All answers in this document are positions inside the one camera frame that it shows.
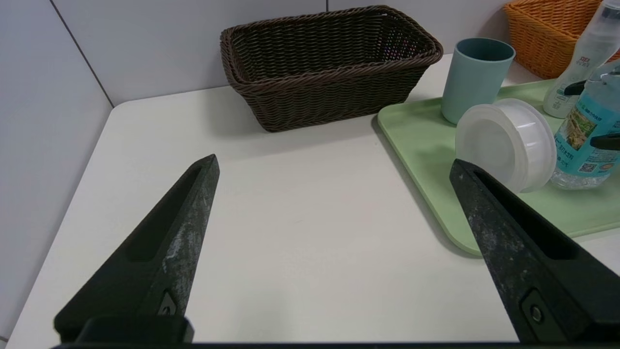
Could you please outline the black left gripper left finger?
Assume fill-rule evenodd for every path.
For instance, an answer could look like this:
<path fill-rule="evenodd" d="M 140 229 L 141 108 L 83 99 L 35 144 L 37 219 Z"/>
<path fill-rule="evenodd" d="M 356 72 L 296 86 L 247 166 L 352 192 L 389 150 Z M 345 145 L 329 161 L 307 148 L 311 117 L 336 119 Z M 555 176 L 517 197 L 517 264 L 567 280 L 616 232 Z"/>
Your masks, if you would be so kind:
<path fill-rule="evenodd" d="M 219 179 L 195 161 L 54 318 L 62 341 L 191 341 L 185 317 Z"/>

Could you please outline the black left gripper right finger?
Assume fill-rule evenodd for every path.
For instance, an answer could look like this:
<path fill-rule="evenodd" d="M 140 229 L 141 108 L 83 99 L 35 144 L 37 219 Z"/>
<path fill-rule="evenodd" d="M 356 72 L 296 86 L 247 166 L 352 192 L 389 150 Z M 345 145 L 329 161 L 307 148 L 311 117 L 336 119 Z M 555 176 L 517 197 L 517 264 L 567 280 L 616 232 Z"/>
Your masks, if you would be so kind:
<path fill-rule="evenodd" d="M 617 343 L 619 276 L 482 168 L 452 188 L 520 342 Z"/>

